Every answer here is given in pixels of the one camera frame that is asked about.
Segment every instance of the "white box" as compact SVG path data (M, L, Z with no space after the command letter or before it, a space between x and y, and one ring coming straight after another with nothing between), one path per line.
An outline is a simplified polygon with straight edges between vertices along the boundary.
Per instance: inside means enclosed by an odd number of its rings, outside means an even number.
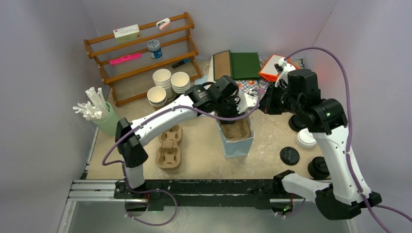
M137 24L113 30L117 43L124 43L132 40L137 40L141 37L140 29Z

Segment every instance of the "white cup lid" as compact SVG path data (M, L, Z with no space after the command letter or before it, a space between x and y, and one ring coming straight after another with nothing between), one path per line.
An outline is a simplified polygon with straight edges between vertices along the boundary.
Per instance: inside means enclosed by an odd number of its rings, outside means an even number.
M313 138L313 134L309 132L307 128L302 129L297 134L298 140L305 145L315 145L316 140Z

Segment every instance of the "box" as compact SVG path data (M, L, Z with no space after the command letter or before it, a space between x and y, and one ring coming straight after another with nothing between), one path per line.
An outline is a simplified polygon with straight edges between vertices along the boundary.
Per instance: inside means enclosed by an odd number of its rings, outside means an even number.
M137 40L141 37L140 29L137 24L113 30L113 34L115 35L115 39L118 44Z
M216 121L219 129L219 134L223 143L224 157L226 159L239 156L246 156L249 153L250 148L252 147L255 134L253 132L252 124L250 123L249 117L246 117L244 120L246 120L249 123L250 134L247 138L236 141L228 140L222 132L219 121Z

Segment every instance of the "table surface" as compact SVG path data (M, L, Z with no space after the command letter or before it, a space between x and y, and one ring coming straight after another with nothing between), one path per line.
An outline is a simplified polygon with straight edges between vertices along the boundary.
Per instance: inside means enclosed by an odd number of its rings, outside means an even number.
M205 64L208 62L199 62L200 68L202 69ZM187 72L190 76L195 74L191 64L184 64L172 72L176 71ZM151 78L153 72L122 81L119 86L129 94L141 93L154 86ZM113 105L111 95L108 101ZM129 121L154 112L146 98L119 108L114 106L114 109L120 117L125 117ZM271 179L274 175L290 169L301 176L311 178L307 169L308 163L314 157L322 156L322 153L317 145L309 150L297 145L297 133L288 126L291 116L270 116L259 110L253 112L250 121L255 138L248 156L229 159L224 158L222 141L214 119L200 116L183 122L180 124L183 128L183 140L179 145L182 152L181 166L176 170L160 169L155 163L155 154L160 142L154 139L144 147L149 155L149 159L143 165L144 176L146 179ZM98 133L87 179L123 178L119 164L102 166L102 159L113 144L113 136ZM300 161L296 165L288 166L280 160L279 153L284 147L294 147L298 150ZM108 161L118 159L121 159L121 156L114 150Z

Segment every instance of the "patterned cloth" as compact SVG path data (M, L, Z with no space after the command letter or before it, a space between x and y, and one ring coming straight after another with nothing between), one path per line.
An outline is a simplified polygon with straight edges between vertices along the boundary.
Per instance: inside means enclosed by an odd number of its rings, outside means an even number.
M241 80L236 82L238 83L240 93L245 93L250 89L258 89L260 92L265 93L269 86L269 81L266 79Z

